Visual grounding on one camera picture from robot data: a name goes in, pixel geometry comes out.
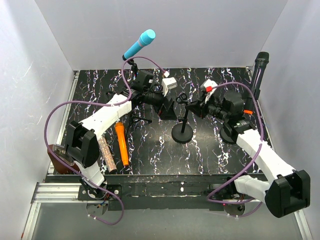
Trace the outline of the tall black tripod stand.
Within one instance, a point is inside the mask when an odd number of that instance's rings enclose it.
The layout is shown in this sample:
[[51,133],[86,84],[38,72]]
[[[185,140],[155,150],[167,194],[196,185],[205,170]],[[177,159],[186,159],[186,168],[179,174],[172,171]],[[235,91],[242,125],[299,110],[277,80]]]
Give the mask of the tall black tripod stand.
[[128,60],[127,63],[131,66],[132,75],[131,75],[130,83],[133,83],[139,71],[138,65],[135,63],[133,59]]

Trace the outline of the round base stand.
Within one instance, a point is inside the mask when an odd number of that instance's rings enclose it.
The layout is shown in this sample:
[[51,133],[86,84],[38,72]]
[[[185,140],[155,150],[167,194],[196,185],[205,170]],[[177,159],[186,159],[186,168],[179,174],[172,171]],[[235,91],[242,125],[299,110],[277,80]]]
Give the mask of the round base stand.
[[233,128],[223,125],[219,131],[219,135],[224,143],[234,145],[237,142],[238,133]]
[[188,105],[188,97],[187,95],[182,92],[176,99],[177,104],[183,104],[185,107],[185,113],[183,118],[179,118],[179,123],[176,124],[171,130],[171,136],[173,140],[180,144],[189,143],[193,138],[193,129],[192,127],[187,124],[188,122],[188,114],[189,110],[187,109]]

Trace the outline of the cyan microphone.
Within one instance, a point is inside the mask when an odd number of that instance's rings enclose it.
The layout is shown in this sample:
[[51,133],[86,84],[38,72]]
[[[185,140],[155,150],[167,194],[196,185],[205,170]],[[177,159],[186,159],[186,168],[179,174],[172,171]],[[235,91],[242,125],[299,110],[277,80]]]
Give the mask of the cyan microphone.
[[145,30],[138,40],[122,55],[122,59],[126,61],[127,59],[136,55],[142,48],[150,45],[156,38],[156,33],[152,29]]

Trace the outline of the glitter silver microphone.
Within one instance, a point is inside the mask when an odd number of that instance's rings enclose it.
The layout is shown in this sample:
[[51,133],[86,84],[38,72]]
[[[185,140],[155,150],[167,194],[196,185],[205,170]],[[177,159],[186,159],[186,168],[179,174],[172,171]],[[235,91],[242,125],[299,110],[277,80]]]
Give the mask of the glitter silver microphone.
[[117,172],[117,167],[116,167],[113,155],[110,152],[110,148],[107,143],[107,140],[103,135],[98,139],[98,144],[99,144],[100,151],[102,153],[102,157],[106,163],[108,172],[110,174],[115,174]]

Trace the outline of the small black tripod stand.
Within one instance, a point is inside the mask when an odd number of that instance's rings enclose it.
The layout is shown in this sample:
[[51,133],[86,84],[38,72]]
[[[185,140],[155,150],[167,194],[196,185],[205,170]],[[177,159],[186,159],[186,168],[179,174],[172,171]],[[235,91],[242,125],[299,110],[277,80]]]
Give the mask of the small black tripod stand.
[[[116,94],[114,91],[108,90],[106,93],[106,97],[107,97],[107,101],[110,101],[111,98]],[[130,128],[132,125],[137,124],[140,121],[144,121],[147,122],[147,124],[151,124],[152,120],[151,119],[146,119],[146,118],[142,118],[137,116],[133,111],[128,113],[128,127]]]

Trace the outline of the orange microphone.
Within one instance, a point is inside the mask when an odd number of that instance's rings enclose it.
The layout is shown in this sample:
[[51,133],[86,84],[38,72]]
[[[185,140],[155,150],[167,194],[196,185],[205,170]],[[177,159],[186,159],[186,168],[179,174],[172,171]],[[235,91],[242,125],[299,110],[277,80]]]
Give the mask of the orange microphone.
[[128,155],[127,144],[125,139],[125,127],[122,122],[117,122],[115,124],[115,132],[118,139],[118,145],[119,145],[122,164],[124,167],[127,167],[129,166],[129,155]]

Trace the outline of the black microphone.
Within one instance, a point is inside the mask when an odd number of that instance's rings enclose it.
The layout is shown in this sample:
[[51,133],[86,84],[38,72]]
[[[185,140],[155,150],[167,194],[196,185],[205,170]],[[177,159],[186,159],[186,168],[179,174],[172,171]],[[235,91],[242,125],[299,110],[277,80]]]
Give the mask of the black microphone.
[[244,104],[244,113],[253,114],[254,111],[254,100],[258,100],[260,96],[260,86],[263,80],[263,75],[266,70],[267,64],[269,63],[269,53],[261,51],[257,54],[254,64],[254,71],[251,78],[250,90],[254,97],[248,93],[246,96],[246,102]]

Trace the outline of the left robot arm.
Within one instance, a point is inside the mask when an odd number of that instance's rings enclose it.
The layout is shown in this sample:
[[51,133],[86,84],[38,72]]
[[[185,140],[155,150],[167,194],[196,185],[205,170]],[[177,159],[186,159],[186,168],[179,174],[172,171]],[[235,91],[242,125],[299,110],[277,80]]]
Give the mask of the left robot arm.
[[95,200],[103,199],[107,193],[98,158],[103,135],[108,128],[140,104],[153,106],[162,120],[176,120],[174,101],[167,94],[177,87],[177,80],[165,72],[159,88],[155,89],[155,86],[154,75],[139,70],[133,80],[117,83],[114,95],[106,106],[80,122],[72,121],[67,126],[66,153],[76,162],[83,184],[90,186],[89,194]]

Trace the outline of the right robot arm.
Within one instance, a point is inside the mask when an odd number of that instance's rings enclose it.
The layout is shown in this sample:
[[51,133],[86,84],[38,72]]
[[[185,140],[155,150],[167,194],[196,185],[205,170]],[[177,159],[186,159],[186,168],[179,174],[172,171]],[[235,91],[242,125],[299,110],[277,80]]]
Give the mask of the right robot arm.
[[209,202],[215,202],[213,195],[226,188],[227,195],[237,199],[247,195],[266,204],[270,213],[281,218],[307,208],[311,203],[311,178],[305,170],[296,170],[286,163],[263,140],[254,125],[244,117],[244,101],[238,92],[227,91],[223,101],[218,104],[210,100],[208,92],[201,100],[186,106],[200,118],[211,115],[223,121],[220,137],[225,143],[236,144],[256,163],[267,178],[261,181],[251,177],[244,168],[226,183],[207,195]]

